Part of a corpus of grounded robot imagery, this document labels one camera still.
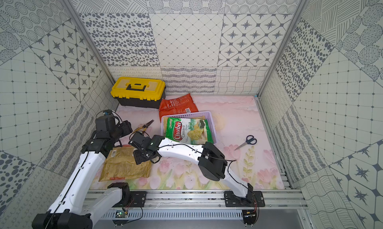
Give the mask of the gold chip bag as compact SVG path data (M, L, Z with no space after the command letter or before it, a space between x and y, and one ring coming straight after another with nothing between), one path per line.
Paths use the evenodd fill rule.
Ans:
M111 180L132 180L150 176L152 164L136 164L132 146L113 148L104 162L99 182Z

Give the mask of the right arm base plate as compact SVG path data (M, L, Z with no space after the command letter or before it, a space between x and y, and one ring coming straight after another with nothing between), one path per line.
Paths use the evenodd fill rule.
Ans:
M226 207L265 207L264 197L261 191L253 191L244 197L237 197L232 191L224 191L224 202Z

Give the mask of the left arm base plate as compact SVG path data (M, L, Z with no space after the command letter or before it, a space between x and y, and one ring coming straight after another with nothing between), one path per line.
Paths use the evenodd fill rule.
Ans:
M143 208L145 206L147 191L131 191L129 196L130 208Z

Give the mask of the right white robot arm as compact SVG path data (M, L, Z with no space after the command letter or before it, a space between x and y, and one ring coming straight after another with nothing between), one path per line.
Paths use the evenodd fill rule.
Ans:
M253 198L253 187L230 168L234 160L226 159L213 143L190 145L160 135L150 138L136 132L130 137L129 144L135 148L133 154L137 165L147 161L155 164L163 157L178 158L197 165L204 177L223 183L236 197Z

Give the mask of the green Chuba chip bag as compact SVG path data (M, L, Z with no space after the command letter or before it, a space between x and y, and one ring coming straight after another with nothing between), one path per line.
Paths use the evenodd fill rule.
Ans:
M214 143L210 125L204 118L167 117L164 121L163 136L191 145Z

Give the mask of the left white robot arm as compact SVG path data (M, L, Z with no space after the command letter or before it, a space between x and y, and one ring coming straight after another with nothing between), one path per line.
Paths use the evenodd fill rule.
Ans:
M81 155L68 182L48 211L37 214L34 229L91 229L113 206L131 203L129 185L113 183L88 207L84 201L92 181L115 143L132 133L131 123L122 121L114 111L107 109L95 120L96 129L82 146Z

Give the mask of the red chip bag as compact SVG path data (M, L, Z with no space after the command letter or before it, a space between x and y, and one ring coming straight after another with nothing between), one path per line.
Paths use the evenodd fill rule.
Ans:
M199 112L190 93L175 99L163 99L159 107L159 118L163 116Z

